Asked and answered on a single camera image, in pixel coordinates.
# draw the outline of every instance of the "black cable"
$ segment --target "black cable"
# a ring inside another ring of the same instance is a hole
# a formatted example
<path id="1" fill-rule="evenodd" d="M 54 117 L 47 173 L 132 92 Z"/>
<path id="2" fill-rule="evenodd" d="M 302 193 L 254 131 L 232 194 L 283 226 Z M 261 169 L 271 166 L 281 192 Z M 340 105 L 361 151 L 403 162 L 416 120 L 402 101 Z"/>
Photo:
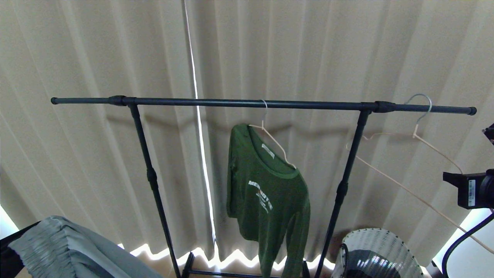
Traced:
<path id="1" fill-rule="evenodd" d="M 487 216 L 482 222 L 477 224 L 475 227 L 473 227 L 471 230 L 467 231 L 464 233 L 462 236 L 460 236 L 451 246 L 448 248 L 446 253 L 444 254 L 443 257 L 443 276 L 445 278 L 449 278 L 448 276 L 448 269 L 447 269 L 447 264 L 448 264 L 448 259 L 450 258 L 451 253 L 455 248 L 458 247 L 460 243 L 462 243 L 465 239 L 473 235 L 476 231 L 482 229 L 485 225 L 487 225 L 490 221 L 494 220 L 494 213 L 491 213 L 491 215 Z"/>

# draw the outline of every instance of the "clothes rack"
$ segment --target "clothes rack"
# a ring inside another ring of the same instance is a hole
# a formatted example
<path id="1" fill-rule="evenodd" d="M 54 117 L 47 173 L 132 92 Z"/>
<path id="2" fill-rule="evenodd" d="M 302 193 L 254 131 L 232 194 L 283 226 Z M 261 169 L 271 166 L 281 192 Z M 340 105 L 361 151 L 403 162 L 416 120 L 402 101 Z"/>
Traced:
<path id="1" fill-rule="evenodd" d="M 161 201 L 160 192 L 158 189 L 158 177 L 156 171 L 151 163 L 149 156 L 149 150 L 146 143 L 146 137 L 142 128 L 142 122 L 140 119 L 138 105 L 171 105 L 171 106 L 214 106 L 214 107 L 259 107 L 265 108 L 266 105 L 269 108 L 297 108 L 297 109 L 322 109 L 322 110 L 355 110 L 360 111 L 360 115 L 357 121 L 357 127 L 355 129 L 355 135 L 353 136 L 352 146 L 346 162 L 343 177 L 336 190 L 336 199 L 331 213 L 331 219 L 329 221 L 328 230 L 326 232 L 326 238 L 321 253 L 321 258 L 317 266 L 317 270 L 314 278 L 319 278 L 321 270 L 323 268 L 324 259 L 328 252 L 329 242 L 332 238 L 334 227 L 338 219 L 339 211 L 343 200 L 348 191 L 348 179 L 352 171 L 352 166 L 355 161 L 355 156 L 364 132 L 364 127 L 367 123 L 367 119 L 371 113 L 388 113 L 393 111 L 410 111 L 410 112 L 427 112 L 430 109 L 431 113 L 453 113 L 453 114 L 466 114 L 475 115 L 477 109 L 475 107 L 455 107 L 455 106 L 432 106 L 429 105 L 413 105 L 413 104 L 396 104 L 388 101 L 375 101 L 375 102 L 321 102 L 321 101 L 282 101 L 282 100 L 240 100 L 240 99 L 186 99 L 186 98 L 143 98 L 143 97 L 127 97 L 124 95 L 116 95 L 111 97 L 74 97 L 74 98 L 56 98 L 51 99 L 53 104 L 112 104 L 116 106 L 127 106 L 130 108 L 132 117 L 134 119 L 135 128 L 139 137 L 142 153 L 144 155 L 144 161 L 147 168 L 147 179 L 153 191 L 156 206 L 160 216 L 163 231 L 165 233 L 166 243 L 170 251 L 171 262 L 177 278 L 188 278 L 190 274 L 208 275 L 208 276 L 223 276 L 223 277 L 239 277 L 239 278 L 259 278 L 259 275 L 247 275 L 236 273 L 222 273 L 222 272 L 210 272 L 199 271 L 192 268 L 194 263 L 194 254 L 190 252 L 182 274 L 178 268 L 177 259 L 173 251 L 172 240 L 170 231 L 168 229 L 168 223 L 166 221 L 165 211 L 163 209 L 163 203 Z M 307 263 L 303 262 L 302 277 L 310 278 L 309 269 Z"/>

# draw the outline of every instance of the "clothing label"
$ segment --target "clothing label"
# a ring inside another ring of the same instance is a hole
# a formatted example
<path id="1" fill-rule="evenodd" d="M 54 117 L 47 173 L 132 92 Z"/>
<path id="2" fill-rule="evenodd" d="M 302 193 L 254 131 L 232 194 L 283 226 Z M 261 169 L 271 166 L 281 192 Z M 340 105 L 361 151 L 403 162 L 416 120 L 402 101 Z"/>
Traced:
<path id="1" fill-rule="evenodd" d="M 261 190 L 261 186 L 256 183 L 256 182 L 253 182 L 253 181 L 249 181 L 248 182 L 248 185 L 251 185 L 255 188 L 257 188 L 257 197 L 259 197 L 259 204 L 261 204 L 261 207 L 267 212 L 269 213 L 268 211 L 268 207 L 269 207 L 269 210 L 273 210 L 273 206 L 271 205 L 271 202 L 269 201 L 269 198 L 268 196 L 266 196 L 266 194 L 264 194 L 264 192 L 262 192 Z"/>
<path id="2" fill-rule="evenodd" d="M 272 157 L 273 159 L 275 159 L 275 154 L 274 154 L 274 153 L 273 153 L 273 152 L 272 152 L 272 151 L 268 148 L 268 146 L 266 146 L 266 145 L 262 144 L 262 146 L 261 146 L 261 147 L 262 147 L 263 149 L 265 149 L 265 150 L 269 153 L 269 155 L 271 155 L 271 157 Z"/>
<path id="3" fill-rule="evenodd" d="M 475 180 L 468 181 L 468 206 L 475 206 Z"/>

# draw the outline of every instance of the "beige curtain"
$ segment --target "beige curtain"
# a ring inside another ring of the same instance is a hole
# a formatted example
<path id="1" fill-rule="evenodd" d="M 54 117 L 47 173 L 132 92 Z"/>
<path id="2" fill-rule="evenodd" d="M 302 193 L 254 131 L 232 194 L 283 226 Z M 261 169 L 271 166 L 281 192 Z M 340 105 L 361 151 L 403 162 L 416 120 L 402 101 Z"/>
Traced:
<path id="1" fill-rule="evenodd" d="M 494 165 L 480 130 L 494 119 L 494 3 L 490 1 L 0 2 L 0 202 L 19 228 L 62 215 L 133 250 L 166 248 L 128 108 L 57 105 L 58 97 L 239 98 L 476 106 L 431 114 L 419 133 L 465 172 Z M 192 55 L 188 44 L 190 28 Z M 194 62 L 196 80 L 192 73 Z M 426 103 L 416 99 L 414 103 Z M 213 255 L 198 116 L 220 258 L 257 245 L 226 217 L 228 139 L 264 109 L 141 106 L 178 257 Z M 418 113 L 372 114 L 366 134 L 411 133 Z M 269 109 L 267 127 L 301 170 L 312 207 L 306 259 L 324 242 L 358 113 Z M 363 142 L 359 156 L 457 222 L 468 213 L 413 139 Z M 331 244 L 362 227 L 389 229 L 422 265 L 454 227 L 356 161 Z M 285 256 L 285 249 L 279 260 Z"/>
<path id="2" fill-rule="evenodd" d="M 426 93 L 437 105 L 477 106 L 479 112 L 429 115 L 420 134 L 465 171 L 485 171 L 494 163 L 494 149 L 481 134 L 494 119 L 493 3 L 186 1 L 186 7 L 199 97 L 403 103 Z M 262 108 L 201 110 L 221 259 L 235 249 L 249 258 L 257 254 L 257 244 L 242 239 L 236 220 L 226 216 L 226 172 L 230 129 L 260 124 L 263 114 Z M 365 133 L 412 133 L 419 116 L 373 114 Z M 269 109 L 268 130 L 309 186 L 309 261 L 322 250 L 357 117 L 355 111 Z M 455 169 L 425 145 L 381 137 L 363 142 L 359 156 L 456 221 L 468 213 L 456 206 L 456 189 L 442 182 L 442 171 Z M 363 227 L 396 233 L 422 265 L 455 230 L 356 161 L 331 253 L 347 232 Z M 285 254 L 282 246 L 278 261 Z"/>

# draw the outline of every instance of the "green long-sleeve sweater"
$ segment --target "green long-sleeve sweater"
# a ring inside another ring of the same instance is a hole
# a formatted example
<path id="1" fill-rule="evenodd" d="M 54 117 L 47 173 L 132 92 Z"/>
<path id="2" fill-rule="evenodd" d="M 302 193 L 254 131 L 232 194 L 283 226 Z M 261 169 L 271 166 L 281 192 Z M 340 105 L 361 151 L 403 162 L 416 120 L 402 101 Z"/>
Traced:
<path id="1" fill-rule="evenodd" d="M 310 219 L 307 185 L 246 124 L 236 125 L 230 136 L 227 212 L 238 219 L 245 239 L 259 242 L 263 277 L 270 276 L 285 233 L 282 278 L 300 277 Z"/>

